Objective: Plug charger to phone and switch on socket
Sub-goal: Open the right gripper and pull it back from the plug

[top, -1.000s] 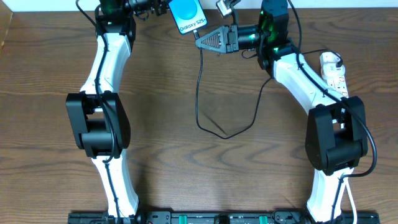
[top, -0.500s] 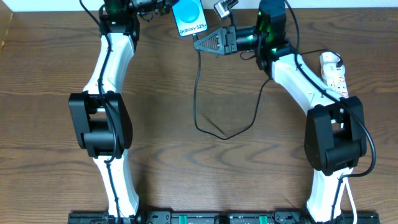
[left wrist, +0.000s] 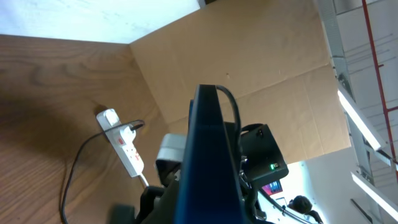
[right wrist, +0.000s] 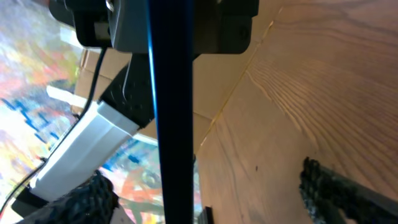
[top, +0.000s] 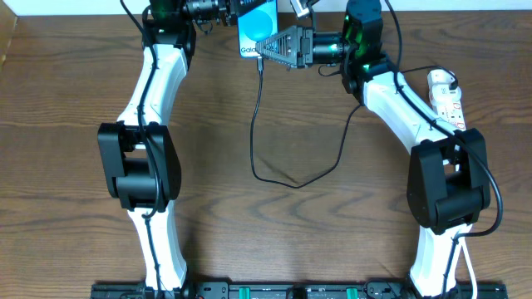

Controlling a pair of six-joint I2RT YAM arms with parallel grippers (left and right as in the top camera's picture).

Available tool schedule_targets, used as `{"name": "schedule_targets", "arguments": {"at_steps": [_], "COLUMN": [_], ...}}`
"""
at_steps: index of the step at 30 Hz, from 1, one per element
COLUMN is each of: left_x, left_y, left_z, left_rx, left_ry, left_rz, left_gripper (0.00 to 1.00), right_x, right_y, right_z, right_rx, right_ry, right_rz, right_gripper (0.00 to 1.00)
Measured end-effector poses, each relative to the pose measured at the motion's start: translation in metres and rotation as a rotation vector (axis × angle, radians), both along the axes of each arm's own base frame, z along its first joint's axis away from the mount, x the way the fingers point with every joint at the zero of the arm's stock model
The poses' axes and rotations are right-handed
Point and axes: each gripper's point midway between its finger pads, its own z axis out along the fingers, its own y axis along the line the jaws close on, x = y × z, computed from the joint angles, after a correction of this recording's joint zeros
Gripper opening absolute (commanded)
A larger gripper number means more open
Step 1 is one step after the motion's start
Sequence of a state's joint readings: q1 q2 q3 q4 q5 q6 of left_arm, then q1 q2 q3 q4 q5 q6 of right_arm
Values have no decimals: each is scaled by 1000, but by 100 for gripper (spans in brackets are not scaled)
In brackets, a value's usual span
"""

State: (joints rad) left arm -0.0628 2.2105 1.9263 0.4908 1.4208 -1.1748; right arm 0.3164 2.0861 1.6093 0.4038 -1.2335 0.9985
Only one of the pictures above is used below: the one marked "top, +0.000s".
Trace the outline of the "blue Galaxy smartphone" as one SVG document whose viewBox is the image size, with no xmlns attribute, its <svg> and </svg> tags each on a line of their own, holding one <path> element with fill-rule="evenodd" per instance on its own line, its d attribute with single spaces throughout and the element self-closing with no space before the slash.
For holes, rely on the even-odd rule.
<svg viewBox="0 0 532 299">
<path fill-rule="evenodd" d="M 267 0 L 242 17 L 238 17 L 239 55 L 244 59 L 258 57 L 256 43 L 277 32 L 278 1 Z"/>
</svg>

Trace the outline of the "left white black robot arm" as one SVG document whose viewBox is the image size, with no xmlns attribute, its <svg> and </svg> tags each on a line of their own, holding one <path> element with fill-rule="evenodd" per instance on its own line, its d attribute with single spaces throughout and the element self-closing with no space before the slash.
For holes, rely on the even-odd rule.
<svg viewBox="0 0 532 299">
<path fill-rule="evenodd" d="M 133 221 L 146 265 L 136 295 L 177 298 L 191 293 L 178 244 L 174 206 L 181 167 L 168 124 L 180 84 L 205 23 L 233 26 L 259 1 L 150 0 L 140 19 L 143 66 L 127 107 L 100 125 L 97 140 L 106 186 Z"/>
</svg>

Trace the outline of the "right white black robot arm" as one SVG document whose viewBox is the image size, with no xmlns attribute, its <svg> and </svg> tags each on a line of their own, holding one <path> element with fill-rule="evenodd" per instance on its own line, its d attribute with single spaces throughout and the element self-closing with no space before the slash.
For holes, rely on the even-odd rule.
<svg viewBox="0 0 532 299">
<path fill-rule="evenodd" d="M 382 50 L 382 2 L 350 1 L 340 32 L 292 26 L 256 44 L 257 53 L 291 68 L 336 64 L 348 94 L 376 114 L 406 148 L 409 170 L 406 198 L 420 227 L 416 259 L 406 294 L 449 298 L 465 241 L 474 223 L 500 190 L 490 172 L 485 139 L 467 129 L 460 111 L 456 76 L 433 66 L 429 87 L 440 89 L 424 101 L 407 84 L 397 61 Z"/>
</svg>

